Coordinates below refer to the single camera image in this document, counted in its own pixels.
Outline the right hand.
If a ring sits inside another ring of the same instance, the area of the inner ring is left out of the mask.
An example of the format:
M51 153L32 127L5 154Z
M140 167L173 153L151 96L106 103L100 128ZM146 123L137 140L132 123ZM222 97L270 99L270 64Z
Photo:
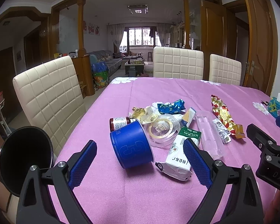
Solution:
M265 213L264 223L280 223L280 190L276 191L274 199Z

